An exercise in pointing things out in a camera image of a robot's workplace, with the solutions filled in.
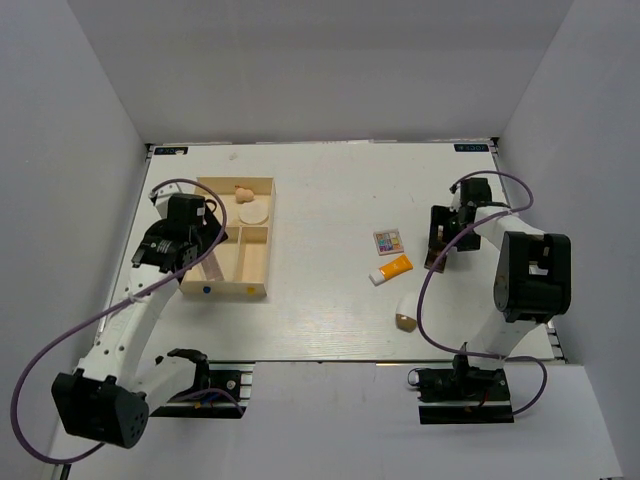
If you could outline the nude tan eyeshadow palette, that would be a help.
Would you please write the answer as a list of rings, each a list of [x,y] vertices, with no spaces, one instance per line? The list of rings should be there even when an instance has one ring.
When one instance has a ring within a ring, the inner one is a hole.
[[[436,273],[443,273],[446,267],[447,255],[444,255],[444,257],[440,259],[441,254],[441,249],[429,247],[424,262],[424,268],[427,270],[433,270]]]

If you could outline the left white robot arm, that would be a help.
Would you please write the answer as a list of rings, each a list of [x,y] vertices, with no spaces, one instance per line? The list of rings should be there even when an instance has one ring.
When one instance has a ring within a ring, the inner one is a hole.
[[[133,447],[148,419],[174,398],[199,399],[211,387],[204,353],[175,348],[138,371],[143,351],[187,271],[226,240],[226,210],[213,197],[174,193],[136,249],[124,299],[74,372],[60,373],[52,396],[67,434]]]

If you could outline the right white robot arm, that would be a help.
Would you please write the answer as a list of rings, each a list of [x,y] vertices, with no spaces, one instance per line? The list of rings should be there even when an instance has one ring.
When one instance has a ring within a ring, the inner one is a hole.
[[[564,234],[529,225],[518,208],[494,201],[486,178],[465,176],[450,191],[449,207],[431,209],[425,267],[430,273],[442,273],[449,252],[477,251],[484,242],[499,253],[494,310],[460,348],[469,363],[451,374],[453,390],[472,399],[488,385],[484,370],[500,368],[530,331],[569,309],[571,241]]]

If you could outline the beige sponge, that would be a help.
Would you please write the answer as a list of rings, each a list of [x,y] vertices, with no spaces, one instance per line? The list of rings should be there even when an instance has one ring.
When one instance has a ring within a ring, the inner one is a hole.
[[[235,190],[235,200],[238,204],[245,204],[252,202],[255,199],[255,194],[251,189],[244,187],[237,187]]]

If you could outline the long brown eyeshadow palette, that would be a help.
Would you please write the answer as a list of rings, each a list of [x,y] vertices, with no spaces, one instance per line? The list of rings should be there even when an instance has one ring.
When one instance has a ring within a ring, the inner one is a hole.
[[[222,282],[225,280],[223,269],[214,252],[203,259],[201,267],[207,281]]]

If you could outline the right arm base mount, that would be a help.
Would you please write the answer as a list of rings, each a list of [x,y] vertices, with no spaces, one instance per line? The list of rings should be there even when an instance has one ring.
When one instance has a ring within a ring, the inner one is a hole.
[[[421,425],[480,425],[514,422],[503,370],[463,378],[453,368],[415,368],[407,381],[418,393]]]

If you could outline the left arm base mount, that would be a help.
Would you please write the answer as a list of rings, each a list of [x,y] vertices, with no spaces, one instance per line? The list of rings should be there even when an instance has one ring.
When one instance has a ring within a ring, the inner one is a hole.
[[[194,349],[173,349],[162,359],[187,360],[195,366],[189,389],[174,394],[151,416],[159,418],[241,419],[253,384],[254,363],[215,362]]]

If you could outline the round white powder puff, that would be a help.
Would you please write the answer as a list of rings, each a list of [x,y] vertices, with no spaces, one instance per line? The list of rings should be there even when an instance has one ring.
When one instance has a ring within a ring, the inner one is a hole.
[[[262,225],[269,219],[269,205],[261,200],[243,203],[239,207],[238,218],[245,225]]]

